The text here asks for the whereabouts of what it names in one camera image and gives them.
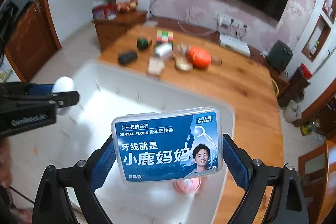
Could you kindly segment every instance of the blue label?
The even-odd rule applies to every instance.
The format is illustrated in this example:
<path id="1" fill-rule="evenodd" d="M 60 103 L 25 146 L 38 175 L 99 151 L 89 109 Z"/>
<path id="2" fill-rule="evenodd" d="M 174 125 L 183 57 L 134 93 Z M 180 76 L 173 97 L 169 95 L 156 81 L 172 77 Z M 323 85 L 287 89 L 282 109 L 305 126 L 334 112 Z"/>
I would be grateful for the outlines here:
<path id="1" fill-rule="evenodd" d="M 218 170 L 216 113 L 117 122 L 127 181 L 197 177 Z"/>

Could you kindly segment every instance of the floral wallpaper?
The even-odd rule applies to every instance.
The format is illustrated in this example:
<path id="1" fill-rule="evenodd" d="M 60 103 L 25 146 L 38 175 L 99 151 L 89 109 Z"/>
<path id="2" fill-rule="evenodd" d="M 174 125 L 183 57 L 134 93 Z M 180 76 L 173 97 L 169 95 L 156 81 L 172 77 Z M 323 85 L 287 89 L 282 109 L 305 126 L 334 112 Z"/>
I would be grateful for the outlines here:
<path id="1" fill-rule="evenodd" d="M 269 51 L 280 39 L 292 50 L 303 33 L 316 0 L 288 0 L 279 22 L 263 12 L 236 0 L 158 0 L 152 7 L 155 15 L 180 22 L 215 29 L 216 14 L 226 14 L 247 25 L 243 41 L 258 50 Z"/>

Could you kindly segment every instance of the rubik's cube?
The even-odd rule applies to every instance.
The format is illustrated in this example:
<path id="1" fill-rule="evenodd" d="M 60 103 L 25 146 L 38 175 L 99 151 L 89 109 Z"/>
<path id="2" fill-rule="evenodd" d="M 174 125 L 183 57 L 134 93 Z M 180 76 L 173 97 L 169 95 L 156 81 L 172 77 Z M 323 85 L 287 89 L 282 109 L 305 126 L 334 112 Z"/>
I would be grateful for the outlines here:
<path id="1" fill-rule="evenodd" d="M 173 32 L 171 31 L 157 31 L 156 34 L 156 43 L 162 44 L 162 43 L 174 43 L 174 36 Z"/>

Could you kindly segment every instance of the wooden chair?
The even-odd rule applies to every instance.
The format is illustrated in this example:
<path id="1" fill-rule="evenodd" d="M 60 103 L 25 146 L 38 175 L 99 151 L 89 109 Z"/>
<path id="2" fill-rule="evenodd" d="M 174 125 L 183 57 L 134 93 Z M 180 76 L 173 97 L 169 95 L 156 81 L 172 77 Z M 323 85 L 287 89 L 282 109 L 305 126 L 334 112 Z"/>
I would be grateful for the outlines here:
<path id="1" fill-rule="evenodd" d="M 336 202 L 336 137 L 299 157 L 309 223 L 322 224 Z"/>

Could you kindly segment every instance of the clear plastic case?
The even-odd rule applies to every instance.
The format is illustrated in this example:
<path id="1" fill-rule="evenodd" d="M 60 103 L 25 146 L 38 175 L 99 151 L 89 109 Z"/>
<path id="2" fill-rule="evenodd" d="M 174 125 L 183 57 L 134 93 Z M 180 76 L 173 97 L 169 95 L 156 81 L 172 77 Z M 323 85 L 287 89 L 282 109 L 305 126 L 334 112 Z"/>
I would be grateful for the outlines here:
<path id="1" fill-rule="evenodd" d="M 189 179 L 223 166 L 221 114 L 215 107 L 126 115 L 113 120 L 111 131 L 128 182 Z"/>

